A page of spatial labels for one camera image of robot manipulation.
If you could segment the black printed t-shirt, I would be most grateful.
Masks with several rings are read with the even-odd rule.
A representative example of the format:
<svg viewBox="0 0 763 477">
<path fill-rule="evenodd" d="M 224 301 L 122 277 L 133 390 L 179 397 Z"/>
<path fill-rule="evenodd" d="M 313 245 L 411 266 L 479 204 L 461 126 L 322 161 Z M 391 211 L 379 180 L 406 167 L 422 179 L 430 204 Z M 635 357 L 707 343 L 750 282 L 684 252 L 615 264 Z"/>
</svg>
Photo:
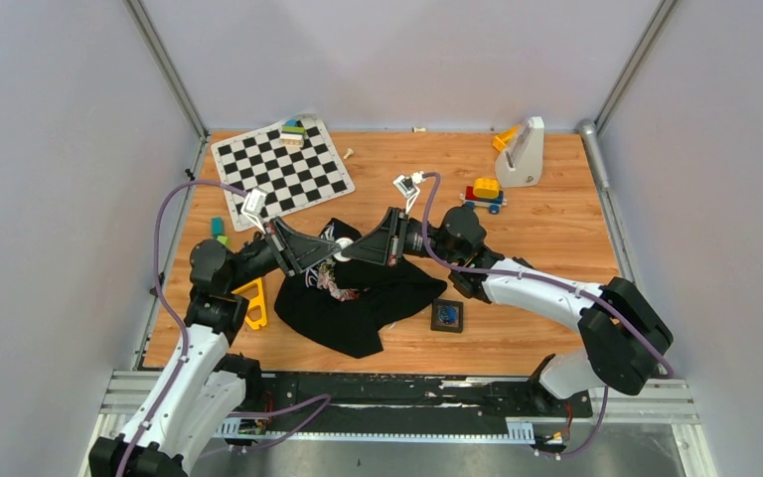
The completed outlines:
<svg viewBox="0 0 763 477">
<path fill-rule="evenodd" d="M 406 259 L 388 267 L 331 256 L 285 278 L 274 310 L 303 337 L 359 359 L 383 351 L 382 327 L 421 312 L 446 289 Z"/>
</svg>

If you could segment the black square frame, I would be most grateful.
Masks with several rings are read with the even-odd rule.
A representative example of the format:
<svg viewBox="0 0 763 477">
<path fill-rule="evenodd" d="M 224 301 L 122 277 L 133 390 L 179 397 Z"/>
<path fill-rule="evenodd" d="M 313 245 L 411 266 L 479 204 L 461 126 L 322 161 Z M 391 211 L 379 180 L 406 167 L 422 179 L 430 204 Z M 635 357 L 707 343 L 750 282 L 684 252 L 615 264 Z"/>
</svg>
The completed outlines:
<svg viewBox="0 0 763 477">
<path fill-rule="evenodd" d="M 460 301 L 435 299 L 432 302 L 430 329 L 432 331 L 462 333 L 464 306 Z"/>
</svg>

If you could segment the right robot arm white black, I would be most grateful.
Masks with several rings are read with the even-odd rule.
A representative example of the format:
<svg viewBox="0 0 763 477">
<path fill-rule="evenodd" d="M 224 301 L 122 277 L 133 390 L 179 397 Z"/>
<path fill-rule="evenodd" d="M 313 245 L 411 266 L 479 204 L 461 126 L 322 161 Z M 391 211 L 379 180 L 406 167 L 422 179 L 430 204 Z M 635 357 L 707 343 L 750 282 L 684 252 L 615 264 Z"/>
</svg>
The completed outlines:
<svg viewBox="0 0 763 477">
<path fill-rule="evenodd" d="M 469 206 L 450 209 L 439 227 L 391 208 L 342 255 L 387 266 L 407 255 L 429 257 L 449 268 L 462 296 L 528 310 L 577 333 L 580 349 L 547 356 L 531 376 L 528 401 L 540 414 L 595 388 L 638 395 L 674 339 L 636 284 L 622 277 L 606 284 L 560 278 L 491 250 L 486 236 Z"/>
</svg>

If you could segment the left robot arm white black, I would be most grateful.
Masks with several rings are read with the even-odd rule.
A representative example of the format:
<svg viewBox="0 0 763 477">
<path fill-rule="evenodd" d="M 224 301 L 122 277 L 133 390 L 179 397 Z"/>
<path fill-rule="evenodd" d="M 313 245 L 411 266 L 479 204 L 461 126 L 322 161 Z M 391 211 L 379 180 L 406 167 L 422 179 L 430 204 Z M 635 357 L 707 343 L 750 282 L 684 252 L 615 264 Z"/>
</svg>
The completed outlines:
<svg viewBox="0 0 763 477">
<path fill-rule="evenodd" d="M 237 252 L 215 238 L 191 251 L 190 304 L 172 361 L 114 437 L 88 453 L 93 476 L 187 476 L 236 407 L 257 408 L 264 383 L 257 360 L 229 353 L 249 302 L 236 290 L 271 271 L 301 274 L 339 253 L 332 240 L 307 236 L 281 219 Z"/>
</svg>

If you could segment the yellow triangular plastic tool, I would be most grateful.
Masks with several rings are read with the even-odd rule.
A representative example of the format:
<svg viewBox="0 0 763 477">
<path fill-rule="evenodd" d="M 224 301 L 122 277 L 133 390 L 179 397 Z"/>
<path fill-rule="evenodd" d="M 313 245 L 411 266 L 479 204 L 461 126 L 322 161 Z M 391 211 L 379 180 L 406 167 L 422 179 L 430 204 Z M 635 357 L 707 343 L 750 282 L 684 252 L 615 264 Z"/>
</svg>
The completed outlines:
<svg viewBox="0 0 763 477">
<path fill-rule="evenodd" d="M 268 324 L 266 287 L 262 278 L 236 288 L 232 294 L 248 301 L 247 311 L 244 317 L 245 325 L 253 331 L 258 331 Z"/>
</svg>

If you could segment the black white chessboard mat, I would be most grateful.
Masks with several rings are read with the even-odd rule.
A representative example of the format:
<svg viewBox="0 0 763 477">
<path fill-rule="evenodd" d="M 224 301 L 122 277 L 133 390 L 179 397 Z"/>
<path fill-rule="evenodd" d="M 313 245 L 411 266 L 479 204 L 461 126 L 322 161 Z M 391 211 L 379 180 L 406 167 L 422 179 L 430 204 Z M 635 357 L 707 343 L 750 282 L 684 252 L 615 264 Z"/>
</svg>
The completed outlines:
<svg viewBox="0 0 763 477">
<path fill-rule="evenodd" d="M 281 140 L 284 121 L 220 140 L 211 146 L 220 180 L 267 193 L 261 216 L 271 219 L 351 194 L 356 186 L 322 119 L 292 118 L 305 130 L 300 146 Z"/>
</svg>

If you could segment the teal toy block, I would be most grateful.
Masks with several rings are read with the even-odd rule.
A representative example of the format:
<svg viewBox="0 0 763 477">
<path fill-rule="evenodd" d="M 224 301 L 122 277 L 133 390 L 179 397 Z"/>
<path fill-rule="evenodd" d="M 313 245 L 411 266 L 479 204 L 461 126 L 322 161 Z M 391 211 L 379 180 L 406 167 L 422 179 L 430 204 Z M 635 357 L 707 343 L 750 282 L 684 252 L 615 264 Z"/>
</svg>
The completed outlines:
<svg viewBox="0 0 763 477">
<path fill-rule="evenodd" d="M 211 226 L 211 235 L 213 238 L 217 238 L 225 234 L 225 223 L 221 217 L 211 218 L 210 226 Z"/>
</svg>

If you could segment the toy car with yellow block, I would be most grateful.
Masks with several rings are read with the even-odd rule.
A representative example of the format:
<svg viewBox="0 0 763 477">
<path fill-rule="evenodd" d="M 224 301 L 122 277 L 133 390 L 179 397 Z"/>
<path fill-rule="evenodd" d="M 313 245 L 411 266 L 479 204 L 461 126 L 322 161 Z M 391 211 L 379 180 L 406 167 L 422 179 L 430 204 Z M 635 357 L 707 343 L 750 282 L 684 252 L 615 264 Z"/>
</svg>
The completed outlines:
<svg viewBox="0 0 763 477">
<path fill-rule="evenodd" d="M 507 204 L 499 181 L 486 177 L 478 178 L 467 186 L 460 199 L 465 206 L 484 207 L 492 215 L 497 215 Z"/>
</svg>

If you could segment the stacked coloured toy blocks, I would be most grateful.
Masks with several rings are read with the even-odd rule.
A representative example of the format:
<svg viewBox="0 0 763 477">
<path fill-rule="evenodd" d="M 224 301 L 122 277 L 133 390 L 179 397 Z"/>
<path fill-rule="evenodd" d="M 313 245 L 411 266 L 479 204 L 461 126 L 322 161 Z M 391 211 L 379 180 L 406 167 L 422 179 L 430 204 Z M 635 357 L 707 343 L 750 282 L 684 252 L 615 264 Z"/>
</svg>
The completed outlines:
<svg viewBox="0 0 763 477">
<path fill-rule="evenodd" d="M 302 147 L 305 138 L 306 129 L 300 119 L 288 119 L 282 123 L 279 139 L 285 147 Z"/>
</svg>

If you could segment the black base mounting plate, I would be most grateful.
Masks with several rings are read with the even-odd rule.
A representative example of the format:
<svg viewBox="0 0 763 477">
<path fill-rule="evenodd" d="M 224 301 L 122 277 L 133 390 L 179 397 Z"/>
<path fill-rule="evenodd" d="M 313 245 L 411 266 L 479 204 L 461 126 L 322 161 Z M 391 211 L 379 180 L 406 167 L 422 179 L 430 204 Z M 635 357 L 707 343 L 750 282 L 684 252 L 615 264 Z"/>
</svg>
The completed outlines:
<svg viewBox="0 0 763 477">
<path fill-rule="evenodd" d="M 587 393 L 537 405 L 523 378 L 275 372 L 238 406 L 272 411 L 268 431 L 498 435 L 510 418 L 563 425 L 593 414 Z"/>
</svg>

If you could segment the orange plastic piece behind stand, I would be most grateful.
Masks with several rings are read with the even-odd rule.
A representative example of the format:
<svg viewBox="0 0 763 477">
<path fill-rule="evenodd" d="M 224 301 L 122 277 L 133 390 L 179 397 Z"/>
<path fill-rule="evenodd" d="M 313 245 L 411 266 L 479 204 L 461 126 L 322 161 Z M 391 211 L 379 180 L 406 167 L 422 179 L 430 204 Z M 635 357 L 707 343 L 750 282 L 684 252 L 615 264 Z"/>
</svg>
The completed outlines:
<svg viewBox="0 0 763 477">
<path fill-rule="evenodd" d="M 497 152 L 502 152 L 505 150 L 507 146 L 511 144 L 513 140 L 518 136 L 521 127 L 522 126 L 520 124 L 516 124 L 510 129 L 496 134 L 492 139 L 492 147 Z"/>
</svg>

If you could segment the white angled plastic stand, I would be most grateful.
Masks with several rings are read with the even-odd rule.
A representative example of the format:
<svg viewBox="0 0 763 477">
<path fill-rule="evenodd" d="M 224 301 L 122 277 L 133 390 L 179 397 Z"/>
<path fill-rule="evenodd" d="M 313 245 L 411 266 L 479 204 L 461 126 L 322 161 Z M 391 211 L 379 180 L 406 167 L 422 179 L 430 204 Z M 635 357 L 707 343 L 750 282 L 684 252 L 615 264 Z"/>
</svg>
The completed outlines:
<svg viewBox="0 0 763 477">
<path fill-rule="evenodd" d="M 521 124 L 518 136 L 495 161 L 495 175 L 503 189 L 532 187 L 543 172 L 544 122 L 531 116 Z"/>
</svg>

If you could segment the aluminium rail frame front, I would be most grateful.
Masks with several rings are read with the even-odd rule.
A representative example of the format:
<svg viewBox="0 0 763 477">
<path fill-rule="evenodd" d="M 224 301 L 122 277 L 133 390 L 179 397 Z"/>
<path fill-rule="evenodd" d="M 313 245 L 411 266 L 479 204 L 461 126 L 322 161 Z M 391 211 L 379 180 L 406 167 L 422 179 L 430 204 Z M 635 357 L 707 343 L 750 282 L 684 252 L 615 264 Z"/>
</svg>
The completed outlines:
<svg viewBox="0 0 763 477">
<path fill-rule="evenodd" d="M 263 385 L 256 408 L 331 395 L 321 415 L 297 430 L 298 439 L 531 447 L 551 424 L 661 424 L 673 433 L 686 475 L 717 473 L 682 380 L 651 379 L 634 397 L 594 389 L 552 411 L 534 408 L 520 377 L 276 372 L 264 374 Z"/>
</svg>

